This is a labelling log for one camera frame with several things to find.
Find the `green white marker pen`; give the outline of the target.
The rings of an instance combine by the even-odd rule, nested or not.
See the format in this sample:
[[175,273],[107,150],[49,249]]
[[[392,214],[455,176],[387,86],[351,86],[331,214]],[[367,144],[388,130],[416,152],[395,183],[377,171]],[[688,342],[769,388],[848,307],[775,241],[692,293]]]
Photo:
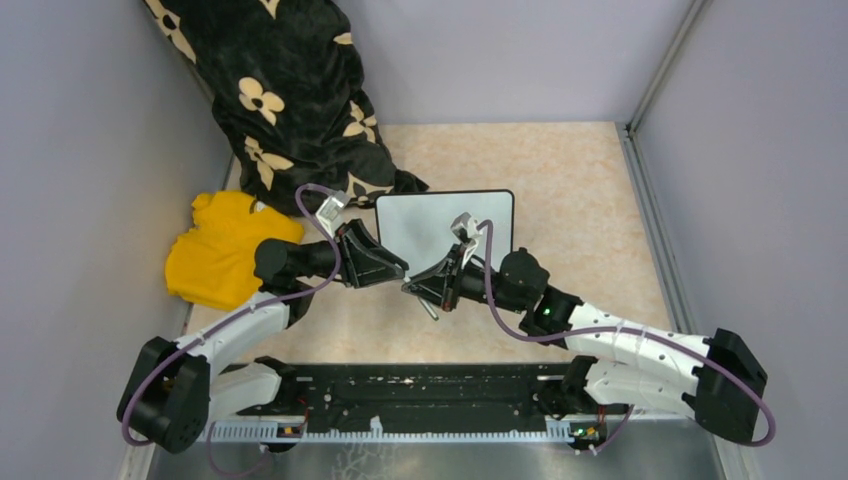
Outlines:
[[432,319],[433,321],[439,320],[439,314],[438,314],[437,310],[435,309],[434,305],[431,302],[429,302],[427,299],[425,299],[423,297],[418,297],[417,300],[418,300],[419,304],[422,306],[422,308],[425,310],[425,312],[427,313],[427,315],[429,316],[430,319]]

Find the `white whiteboard black frame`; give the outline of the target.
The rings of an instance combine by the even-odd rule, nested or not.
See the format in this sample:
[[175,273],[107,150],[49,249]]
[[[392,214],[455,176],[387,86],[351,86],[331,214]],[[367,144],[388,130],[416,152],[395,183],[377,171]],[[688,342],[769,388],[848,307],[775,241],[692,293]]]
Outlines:
[[451,224],[462,213],[494,224],[492,265],[513,250],[515,197],[507,189],[385,195],[376,200],[380,244],[415,275],[437,264],[457,242]]

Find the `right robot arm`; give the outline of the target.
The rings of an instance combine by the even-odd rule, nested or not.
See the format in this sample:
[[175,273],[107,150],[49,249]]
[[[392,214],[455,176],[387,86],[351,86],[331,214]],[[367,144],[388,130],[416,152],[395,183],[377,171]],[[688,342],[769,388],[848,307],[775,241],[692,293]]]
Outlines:
[[551,286],[549,278],[524,248],[493,269],[455,245],[402,289],[445,312],[467,299],[493,315],[521,314],[517,329],[504,329],[508,335],[574,353],[577,375],[564,383],[563,398],[576,412],[628,404],[685,416],[736,444],[763,446],[773,438],[774,416],[763,402],[768,375],[740,335],[642,325]]

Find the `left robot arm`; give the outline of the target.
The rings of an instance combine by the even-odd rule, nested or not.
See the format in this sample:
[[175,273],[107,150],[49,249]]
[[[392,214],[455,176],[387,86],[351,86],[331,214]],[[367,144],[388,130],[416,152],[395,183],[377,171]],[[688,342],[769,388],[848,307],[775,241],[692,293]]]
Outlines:
[[141,347],[116,411],[127,444],[180,453],[213,422],[250,407],[292,411],[300,388],[272,362],[234,363],[305,316],[321,288],[303,278],[365,288],[402,280],[409,269],[360,219],[309,244],[263,240],[254,260],[260,288],[245,303],[193,334],[175,340],[157,336]]

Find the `yellow cloth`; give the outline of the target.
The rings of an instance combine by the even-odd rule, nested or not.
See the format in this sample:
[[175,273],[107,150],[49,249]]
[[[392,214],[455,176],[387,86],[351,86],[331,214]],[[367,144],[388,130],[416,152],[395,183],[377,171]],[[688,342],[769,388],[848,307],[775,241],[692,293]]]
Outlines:
[[206,307],[231,311],[261,285],[254,276],[259,244],[298,244],[304,227],[239,191],[201,193],[192,202],[193,226],[178,235],[166,258],[167,292]]

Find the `black floral blanket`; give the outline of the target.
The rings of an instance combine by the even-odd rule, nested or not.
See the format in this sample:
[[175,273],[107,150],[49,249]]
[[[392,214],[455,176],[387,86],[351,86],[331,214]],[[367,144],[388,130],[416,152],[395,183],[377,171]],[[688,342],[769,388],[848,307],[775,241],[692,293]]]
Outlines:
[[332,1],[149,1],[163,36],[210,89],[212,116],[241,166],[240,189],[296,216],[312,183],[373,206],[422,193],[393,161],[364,88],[349,18]]

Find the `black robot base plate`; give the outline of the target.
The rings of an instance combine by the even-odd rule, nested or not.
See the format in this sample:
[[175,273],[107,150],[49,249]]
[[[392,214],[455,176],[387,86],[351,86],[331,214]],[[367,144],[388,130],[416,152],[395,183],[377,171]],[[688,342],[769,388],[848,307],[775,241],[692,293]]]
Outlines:
[[240,417],[303,416],[309,433],[541,432],[599,411],[568,363],[285,364],[281,391]]

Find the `aluminium frame rail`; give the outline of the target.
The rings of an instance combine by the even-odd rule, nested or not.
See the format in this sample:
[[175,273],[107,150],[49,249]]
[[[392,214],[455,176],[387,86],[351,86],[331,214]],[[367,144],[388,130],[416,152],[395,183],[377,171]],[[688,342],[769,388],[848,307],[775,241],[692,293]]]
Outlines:
[[632,113],[617,125],[637,204],[671,326],[711,335],[742,331],[733,301],[707,274],[725,264],[733,227],[732,196],[722,175],[733,150],[723,134],[732,115],[737,81],[725,47],[734,1],[686,1]]

